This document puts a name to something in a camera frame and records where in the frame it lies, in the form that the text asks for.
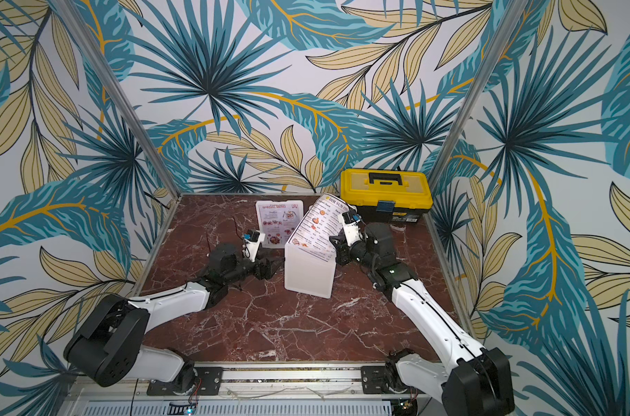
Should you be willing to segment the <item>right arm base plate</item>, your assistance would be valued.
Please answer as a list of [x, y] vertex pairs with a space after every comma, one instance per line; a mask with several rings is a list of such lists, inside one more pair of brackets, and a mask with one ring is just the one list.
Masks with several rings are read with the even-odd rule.
[[398, 365], [363, 366], [361, 381], [365, 395], [407, 395], [408, 393], [434, 394], [429, 391], [425, 369], [413, 363]]

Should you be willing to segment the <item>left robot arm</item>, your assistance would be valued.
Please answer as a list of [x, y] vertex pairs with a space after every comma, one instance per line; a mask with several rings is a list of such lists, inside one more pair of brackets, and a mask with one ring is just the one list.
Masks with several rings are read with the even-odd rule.
[[103, 388], [138, 379], [163, 383], [178, 395], [190, 393], [198, 384], [195, 364], [173, 350], [144, 345], [144, 337], [162, 324], [216, 306], [247, 277], [272, 278], [284, 260], [261, 255], [259, 248], [258, 243], [243, 249], [220, 244], [182, 286], [148, 296], [105, 296], [68, 342], [65, 360]]

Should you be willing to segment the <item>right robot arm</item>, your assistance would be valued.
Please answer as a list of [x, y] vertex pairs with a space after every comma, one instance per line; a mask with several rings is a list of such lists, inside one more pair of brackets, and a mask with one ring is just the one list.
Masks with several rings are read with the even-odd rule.
[[374, 288], [415, 324], [439, 358], [429, 362], [411, 349], [389, 355], [384, 367], [367, 377], [370, 393], [425, 393], [449, 415], [514, 411], [507, 356], [484, 347], [436, 303], [415, 271], [398, 259], [388, 225], [346, 224], [330, 242], [337, 264], [355, 262], [365, 268]]

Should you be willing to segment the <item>yellow header menu sheet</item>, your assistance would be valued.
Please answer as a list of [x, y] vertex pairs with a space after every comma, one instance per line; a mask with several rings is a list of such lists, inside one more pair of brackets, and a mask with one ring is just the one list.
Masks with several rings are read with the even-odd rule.
[[285, 245], [285, 253], [303, 253], [328, 262], [336, 257], [330, 242], [343, 226], [339, 216], [349, 210], [339, 197], [325, 194], [311, 205]]

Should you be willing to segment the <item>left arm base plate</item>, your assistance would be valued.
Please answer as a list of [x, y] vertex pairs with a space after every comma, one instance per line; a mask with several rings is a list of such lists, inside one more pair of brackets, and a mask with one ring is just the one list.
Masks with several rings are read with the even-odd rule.
[[222, 367], [188, 367], [174, 381], [150, 381], [148, 396], [216, 396], [221, 388]]

